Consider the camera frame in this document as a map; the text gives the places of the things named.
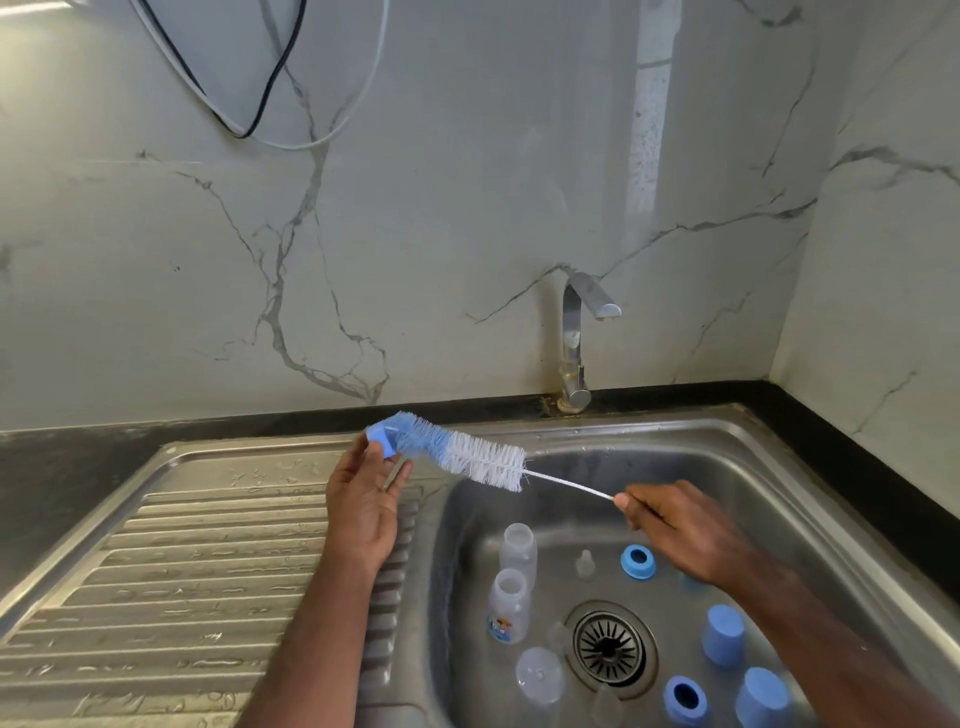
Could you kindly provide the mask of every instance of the faucet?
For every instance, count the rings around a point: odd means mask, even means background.
[[[615,319],[622,311],[593,276],[568,265],[561,265],[560,269],[566,273],[564,353],[560,363],[564,390],[557,398],[557,407],[561,412],[577,414],[587,409],[591,399],[590,390],[584,380],[584,364],[580,358],[581,305],[585,304],[597,321]]]

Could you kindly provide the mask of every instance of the cable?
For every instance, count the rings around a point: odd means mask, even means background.
[[[174,67],[180,77],[183,79],[183,82],[190,87],[197,97],[204,102],[206,107],[210,109],[213,115],[217,118],[217,121],[234,137],[238,139],[245,139],[247,137],[256,139],[261,144],[265,144],[268,147],[273,147],[274,149],[281,149],[288,152],[300,152],[306,149],[313,149],[314,147],[319,147],[321,144],[326,144],[342,132],[346,127],[347,123],[353,117],[353,113],[357,110],[360,104],[363,102],[364,98],[367,96],[367,92],[370,90],[370,87],[373,85],[373,77],[376,75],[376,70],[380,65],[380,59],[383,57],[383,46],[387,37],[387,25],[390,19],[390,0],[383,0],[383,13],[380,16],[380,31],[377,36],[376,41],[376,50],[373,53],[373,62],[371,63],[370,72],[367,74],[367,79],[364,81],[363,85],[360,87],[359,92],[356,94],[356,98],[353,101],[353,104],[350,108],[341,116],[339,123],[330,130],[326,136],[321,137],[320,139],[315,139],[314,141],[309,141],[304,144],[278,144],[276,142],[269,141],[257,136],[254,132],[257,125],[260,123],[260,118],[263,116],[263,111],[267,106],[267,101],[270,98],[271,91],[273,90],[274,82],[276,77],[279,75],[280,71],[283,69],[283,66],[286,64],[287,59],[290,56],[293,46],[297,41],[297,37],[300,34],[300,26],[303,21],[304,11],[306,9],[306,0],[300,0],[300,8],[298,11],[297,21],[294,24],[294,30],[290,34],[290,39],[287,41],[287,46],[283,51],[283,54],[280,56],[279,61],[274,67],[274,72],[270,75],[270,80],[267,82],[267,86],[264,89],[263,96],[260,99],[260,106],[257,109],[257,114],[253,119],[251,127],[242,132],[243,126],[237,122],[230,119],[226,114],[224,114],[216,105],[210,100],[210,98],[204,92],[202,86],[200,86],[197,78],[193,75],[193,72],[190,70],[190,67],[183,60],[183,56],[180,54],[180,51],[177,49],[177,46],[174,45],[173,41],[167,35],[166,31],[163,29],[163,26],[159,23],[156,18],[156,14],[153,11],[153,8],[150,7],[149,0],[130,0],[133,9],[136,11],[136,14],[139,15],[140,20],[143,22],[144,27],[146,27],[147,32],[154,39],[157,47]]]

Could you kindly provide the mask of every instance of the brush handle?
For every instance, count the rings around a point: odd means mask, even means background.
[[[534,473],[533,471],[528,471],[524,468],[523,474],[532,475],[533,477],[541,477],[544,480],[553,480],[555,483],[560,483],[561,485],[568,485],[571,488],[576,488],[577,490],[584,491],[589,493],[592,496],[599,496],[606,498],[607,500],[613,500],[613,496],[608,496],[606,493],[600,493],[600,491],[595,491],[592,488],[588,488],[586,485],[581,485],[580,483],[574,483],[571,480],[564,480],[561,477],[554,477],[553,475],[544,475],[543,473]]]

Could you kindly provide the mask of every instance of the left hand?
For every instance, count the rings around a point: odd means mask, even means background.
[[[370,578],[387,560],[396,541],[396,502],[400,488],[414,469],[405,462],[390,485],[387,476],[399,453],[384,459],[383,447],[368,443],[366,433],[353,441],[326,484],[329,526],[323,559],[346,560]]]

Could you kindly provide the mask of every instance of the black cable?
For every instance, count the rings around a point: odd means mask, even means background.
[[[193,75],[193,71],[190,70],[190,66],[186,64],[186,61],[183,59],[183,56],[180,54],[177,46],[174,45],[174,41],[170,39],[170,36],[167,35],[166,30],[164,30],[163,26],[160,24],[160,21],[157,19],[154,9],[150,7],[150,0],[137,0],[137,2],[140,4],[140,7],[143,8],[143,12],[147,14],[147,17],[150,18],[150,22],[153,23],[154,28],[163,37],[163,42],[167,44],[167,47],[177,58],[177,62],[180,64],[180,68],[183,69],[183,73],[185,73],[187,78],[190,79],[190,81],[192,81],[204,95],[206,95],[204,87],[200,85],[199,81],[197,81],[197,77]],[[297,8],[297,19],[294,20],[294,28],[290,32],[290,39],[287,40],[287,45],[283,49],[283,53],[280,54],[280,58],[274,66],[273,73],[270,74],[270,78],[267,80],[267,85],[263,89],[263,95],[260,97],[260,106],[257,107],[256,116],[253,117],[250,128],[243,133],[237,133],[229,127],[227,122],[221,118],[220,114],[213,109],[210,110],[210,113],[212,113],[216,117],[217,121],[220,122],[220,126],[226,129],[234,138],[246,139],[256,130],[258,126],[260,126],[260,119],[263,118],[263,112],[267,108],[267,102],[270,100],[270,94],[274,90],[276,77],[280,75],[280,71],[283,70],[283,66],[286,65],[287,59],[290,58],[290,54],[293,51],[294,46],[297,44],[297,38],[300,36],[300,28],[303,26],[303,16],[305,14],[306,0],[300,0],[300,6]]]

